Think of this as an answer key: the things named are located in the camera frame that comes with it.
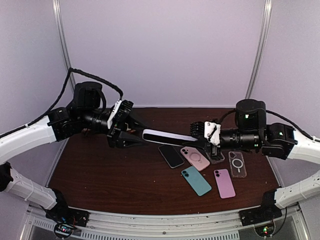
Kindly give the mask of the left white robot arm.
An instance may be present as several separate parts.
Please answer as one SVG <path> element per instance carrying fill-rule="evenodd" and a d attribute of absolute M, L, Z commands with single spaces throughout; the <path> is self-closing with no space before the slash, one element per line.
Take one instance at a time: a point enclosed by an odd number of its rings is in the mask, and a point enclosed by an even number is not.
<path fill-rule="evenodd" d="M 111 148 L 142 145 L 133 135 L 146 128 L 134 114 L 133 103 L 119 99 L 111 110 L 106 109 L 102 84 L 86 81 L 75 85 L 72 101 L 67 107 L 53 109 L 35 123 L 24 125 L 0 139 L 0 190 L 25 201 L 34 202 L 61 222 L 72 218 L 63 194 L 24 177 L 11 167 L 9 159 L 41 145 L 51 144 L 81 133 L 84 129 L 105 134 Z"/>

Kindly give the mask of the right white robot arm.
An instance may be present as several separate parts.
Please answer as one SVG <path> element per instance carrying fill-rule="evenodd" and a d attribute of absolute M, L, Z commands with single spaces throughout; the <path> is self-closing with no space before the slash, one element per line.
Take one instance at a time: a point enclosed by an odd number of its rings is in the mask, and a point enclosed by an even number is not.
<path fill-rule="evenodd" d="M 286 123 L 267 124 L 270 113 Z M 291 120 L 266 109 L 263 101 L 243 99 L 217 121 L 194 122 L 190 126 L 194 141 L 183 146 L 197 148 L 212 160 L 222 150 L 255 151 L 282 160 L 296 159 L 320 163 L 320 140 Z"/>

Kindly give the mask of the black phone white case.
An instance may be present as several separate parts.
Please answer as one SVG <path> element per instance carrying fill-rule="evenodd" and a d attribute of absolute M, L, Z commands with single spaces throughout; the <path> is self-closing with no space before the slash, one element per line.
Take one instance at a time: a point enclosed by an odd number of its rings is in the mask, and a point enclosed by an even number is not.
<path fill-rule="evenodd" d="M 199 197 L 212 190 L 211 185 L 194 166 L 182 170 L 181 174 Z"/>
<path fill-rule="evenodd" d="M 189 135 L 182 135 L 153 129 L 144 129 L 142 132 L 142 139 L 151 143 L 171 146 L 183 146 L 186 143 L 193 143 L 198 140 L 197 138 Z"/>

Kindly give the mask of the pink white phone case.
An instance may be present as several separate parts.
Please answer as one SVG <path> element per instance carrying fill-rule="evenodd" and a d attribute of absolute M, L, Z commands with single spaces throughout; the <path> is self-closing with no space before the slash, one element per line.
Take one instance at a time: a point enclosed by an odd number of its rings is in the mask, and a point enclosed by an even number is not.
<path fill-rule="evenodd" d="M 196 148 L 185 146 L 180 149 L 180 153 L 199 172 L 203 171 L 210 165 L 210 161 Z"/>

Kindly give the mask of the clear phone case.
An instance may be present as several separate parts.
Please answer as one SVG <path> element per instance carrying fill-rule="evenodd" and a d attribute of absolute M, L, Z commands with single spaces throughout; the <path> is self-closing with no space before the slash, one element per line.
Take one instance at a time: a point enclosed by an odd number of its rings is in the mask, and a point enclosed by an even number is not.
<path fill-rule="evenodd" d="M 225 160 L 225 156 L 222 152 L 219 152 L 217 155 L 207 154 L 207 159 L 210 161 L 211 164 L 218 164 Z"/>

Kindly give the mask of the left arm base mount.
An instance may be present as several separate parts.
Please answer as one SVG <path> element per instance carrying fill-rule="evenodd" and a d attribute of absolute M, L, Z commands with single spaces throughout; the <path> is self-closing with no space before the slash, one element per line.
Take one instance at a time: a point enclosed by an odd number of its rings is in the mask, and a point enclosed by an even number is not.
<path fill-rule="evenodd" d="M 77 227 L 86 227 L 89 220 L 89 212 L 70 208 L 63 193 L 53 189 L 57 204 L 52 209 L 44 209 L 46 218 L 55 222 L 53 233 L 59 239 L 65 240 L 70 237 Z"/>

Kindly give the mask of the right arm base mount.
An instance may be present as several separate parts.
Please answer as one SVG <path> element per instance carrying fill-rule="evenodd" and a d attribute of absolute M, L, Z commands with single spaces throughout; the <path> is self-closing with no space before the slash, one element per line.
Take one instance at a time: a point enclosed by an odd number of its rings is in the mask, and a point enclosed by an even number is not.
<path fill-rule="evenodd" d="M 263 194 L 260 206 L 239 211 L 243 227 L 271 221 L 271 223 L 266 225 L 255 227 L 256 234 L 265 239 L 271 238 L 279 232 L 279 229 L 276 230 L 274 220 L 283 215 L 282 210 L 276 206 L 275 193 L 275 189 L 267 191 Z"/>

